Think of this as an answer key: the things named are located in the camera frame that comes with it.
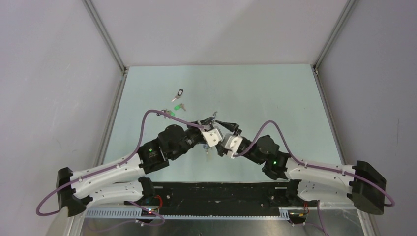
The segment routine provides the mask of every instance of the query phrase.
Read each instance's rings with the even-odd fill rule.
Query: metal profile
[[[116,47],[112,39],[110,38],[109,33],[107,32],[106,27],[103,24],[103,21],[100,18],[100,15],[98,15],[98,12],[94,7],[94,4],[91,0],[83,0],[83,3],[87,9],[87,12],[90,14],[92,21],[97,27],[98,32],[100,33],[101,37],[103,37],[103,40],[106,43],[106,46],[109,49],[110,53],[112,54],[113,59],[116,61],[116,64],[118,65],[121,74],[124,75],[126,66],[121,60],[120,55],[117,52]]]
[[[334,142],[336,143],[336,149],[337,152],[339,153],[340,156],[340,160],[342,162],[343,165],[346,164],[346,160],[343,154],[343,148],[342,145],[340,144],[340,139],[339,139],[339,135],[337,133],[336,127],[334,125],[334,119],[333,119],[333,115],[331,113],[331,109],[330,106],[328,105],[328,100],[326,97],[326,94],[323,90],[323,86],[320,80],[320,76],[318,73],[316,73],[316,68],[312,68],[312,72],[314,75],[314,78],[316,80],[316,84],[317,84],[317,89],[319,90],[319,94],[320,97],[322,99],[322,103],[326,112],[326,116],[328,119],[328,123],[330,125],[330,129],[331,132],[333,134],[333,138],[334,138]],[[379,230],[378,230],[378,226],[375,222],[374,216],[370,215],[368,213],[362,212],[360,210],[357,210],[357,214],[360,220],[360,223],[362,225],[362,229],[363,229],[363,233],[365,234],[365,236],[380,236]]]
[[[140,208],[127,207],[92,207],[87,210],[85,218],[113,218],[113,219],[149,219],[141,216]],[[176,220],[289,220],[288,210],[280,209],[280,215],[275,216],[200,216],[200,215],[162,215],[165,219]]]
[[[125,75],[123,75],[122,79],[119,81],[119,84],[116,90],[116,95],[113,99],[112,107],[110,109],[110,114],[109,114],[109,117],[107,118],[106,128],[104,130],[103,136],[100,141],[98,155],[94,161],[95,167],[102,165],[104,162],[104,157],[106,156],[106,152],[107,152],[107,146],[109,145],[110,136],[112,134],[113,126],[115,124],[116,114],[119,109],[121,95],[123,93],[124,85],[126,84],[127,72],[128,70],[126,70]]]
[[[323,62],[326,54],[328,53],[329,49],[333,45],[336,37],[339,35],[340,31],[344,27],[346,21],[348,20],[349,16],[351,15],[354,7],[356,6],[359,0],[348,0],[345,4],[342,13],[340,14],[339,18],[337,19],[336,25],[333,27],[330,36],[328,37],[325,46],[321,50],[316,62],[314,63],[314,68],[318,69]]]

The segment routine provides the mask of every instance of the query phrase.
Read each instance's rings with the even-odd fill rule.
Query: white wall
[[[313,64],[347,0],[95,0],[127,65]]]
[[[370,162],[397,206],[383,236],[416,235],[417,1],[359,1],[319,73],[348,162]]]
[[[91,167],[120,74],[80,0],[0,12],[0,235],[45,235],[54,217],[35,208],[58,169]]]

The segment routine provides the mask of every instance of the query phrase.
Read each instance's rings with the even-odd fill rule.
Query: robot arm
[[[170,125],[156,139],[140,146],[137,153],[122,165],[119,163],[128,156],[83,171],[72,172],[68,167],[59,170],[57,187],[75,181],[58,191],[60,209],[68,207],[70,217],[93,205],[153,198],[152,182],[144,176],[169,166],[169,160],[176,160],[197,144],[207,143],[210,147],[218,144],[223,137],[212,120],[209,117],[196,121],[204,128],[189,126],[185,131],[181,126]],[[82,178],[91,173],[96,174]]]
[[[367,213],[384,213],[384,194],[358,178],[365,178],[385,190],[386,180],[369,163],[358,161],[355,166],[304,160],[300,163],[290,154],[280,152],[279,145],[269,135],[260,137],[249,151],[244,152],[251,141],[237,134],[239,132],[235,133],[226,135],[216,146],[219,155],[234,158],[237,153],[243,153],[245,158],[264,164],[262,171],[269,178],[288,179],[298,185],[297,196],[304,201],[353,202],[356,208]]]

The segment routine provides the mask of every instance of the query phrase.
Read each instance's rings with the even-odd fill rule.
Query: small metal key
[[[167,114],[169,114],[169,115],[172,115],[173,117],[175,116],[175,113],[173,113],[172,111],[170,111],[170,110],[167,110],[167,112],[166,112]]]
[[[166,109],[164,109],[164,110],[161,110],[161,112],[166,113],[166,112],[167,112],[167,110],[166,110]]]
[[[169,114],[169,112],[170,111],[168,111],[168,109],[164,109],[164,110],[161,110],[163,113],[165,113],[165,114]]]
[[[180,99],[181,96],[182,96],[182,92],[184,92],[184,90],[182,90],[182,89],[178,90],[178,93],[175,95],[174,99],[172,99],[171,102],[173,102],[173,101],[175,101],[177,99]]]

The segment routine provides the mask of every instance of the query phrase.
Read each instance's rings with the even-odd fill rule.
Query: table
[[[92,228],[106,229],[122,222],[120,219],[93,219]],[[317,212],[313,210],[308,222],[320,225]],[[323,221],[330,236],[362,236],[356,210],[323,210]],[[84,236],[96,236],[83,229]],[[116,230],[104,232],[101,236],[323,236],[312,226],[292,227],[284,220],[167,220],[163,227],[141,227],[140,224],[126,224]]]
[[[183,96],[171,100],[179,89]],[[340,164],[340,157],[308,64],[209,65],[130,67],[104,163],[129,154],[139,139],[143,114],[149,109],[170,109],[183,103],[186,112],[176,117],[195,121],[217,111],[221,121],[240,124],[252,139],[268,119],[276,121],[293,153],[301,159]],[[176,121],[150,114],[144,142]],[[285,147],[273,125],[264,129]],[[149,174],[152,181],[271,181],[261,166],[245,159],[206,155],[195,147],[170,166]]]

